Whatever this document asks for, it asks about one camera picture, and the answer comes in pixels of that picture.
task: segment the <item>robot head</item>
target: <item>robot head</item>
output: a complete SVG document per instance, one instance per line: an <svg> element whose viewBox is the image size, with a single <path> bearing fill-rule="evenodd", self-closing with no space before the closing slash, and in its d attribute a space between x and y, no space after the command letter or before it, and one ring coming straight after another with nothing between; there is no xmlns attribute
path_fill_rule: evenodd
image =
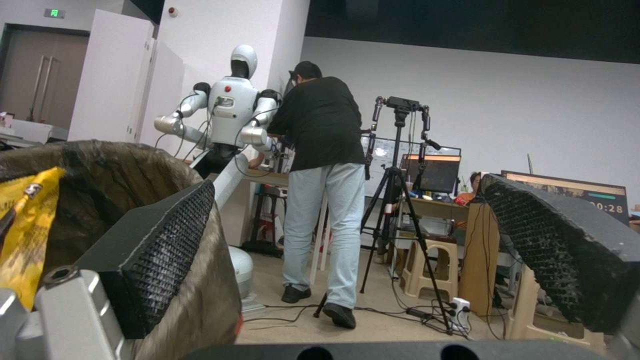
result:
<svg viewBox="0 0 640 360"><path fill-rule="evenodd" d="M231 53L231 76L251 79L258 67L258 57L250 45L238 45Z"/></svg>

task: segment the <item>black shoe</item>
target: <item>black shoe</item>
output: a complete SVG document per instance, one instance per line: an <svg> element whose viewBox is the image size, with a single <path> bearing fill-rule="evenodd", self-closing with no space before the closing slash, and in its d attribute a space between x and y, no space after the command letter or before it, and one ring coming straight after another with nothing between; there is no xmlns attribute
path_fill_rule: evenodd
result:
<svg viewBox="0 0 640 360"><path fill-rule="evenodd" d="M327 302L322 312L329 316L335 325L346 327L347 329L356 328L356 318L353 317L353 310L348 307Z"/></svg>
<svg viewBox="0 0 640 360"><path fill-rule="evenodd" d="M282 294L282 301L290 304L297 303L300 299L306 299L311 296L311 289L300 291L293 287L293 285L287 285L284 288L284 294Z"/></svg>

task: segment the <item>yellow snack bag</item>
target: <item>yellow snack bag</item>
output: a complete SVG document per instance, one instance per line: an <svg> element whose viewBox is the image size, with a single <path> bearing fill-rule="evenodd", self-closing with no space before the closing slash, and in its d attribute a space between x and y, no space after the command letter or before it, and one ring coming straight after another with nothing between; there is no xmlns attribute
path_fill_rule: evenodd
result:
<svg viewBox="0 0 640 360"><path fill-rule="evenodd" d="M15 291L27 310L42 274L64 173L54 167L0 183L0 288Z"/></svg>

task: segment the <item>man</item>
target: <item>man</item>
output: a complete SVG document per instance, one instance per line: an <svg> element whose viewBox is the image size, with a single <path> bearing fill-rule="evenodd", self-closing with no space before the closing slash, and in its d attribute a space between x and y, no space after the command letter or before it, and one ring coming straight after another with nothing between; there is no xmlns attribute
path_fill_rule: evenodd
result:
<svg viewBox="0 0 640 360"><path fill-rule="evenodd" d="M337 78L323 78L317 65L303 61L292 75L296 86L268 128L270 134L292 138L296 151L284 225L282 301L293 304L311 296L307 260L326 190L333 244L323 312L336 325L353 329L364 210L360 112L347 85Z"/></svg>

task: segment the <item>ceiling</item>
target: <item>ceiling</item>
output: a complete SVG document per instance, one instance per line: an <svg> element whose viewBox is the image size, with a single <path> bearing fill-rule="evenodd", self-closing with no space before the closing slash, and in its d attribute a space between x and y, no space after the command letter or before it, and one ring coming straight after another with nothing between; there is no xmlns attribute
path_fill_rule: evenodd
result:
<svg viewBox="0 0 640 360"><path fill-rule="evenodd" d="M640 0L311 0L305 35L640 63Z"/></svg>
<svg viewBox="0 0 640 360"><path fill-rule="evenodd" d="M162 19L164 0L131 0L146 16L156 24Z"/></svg>

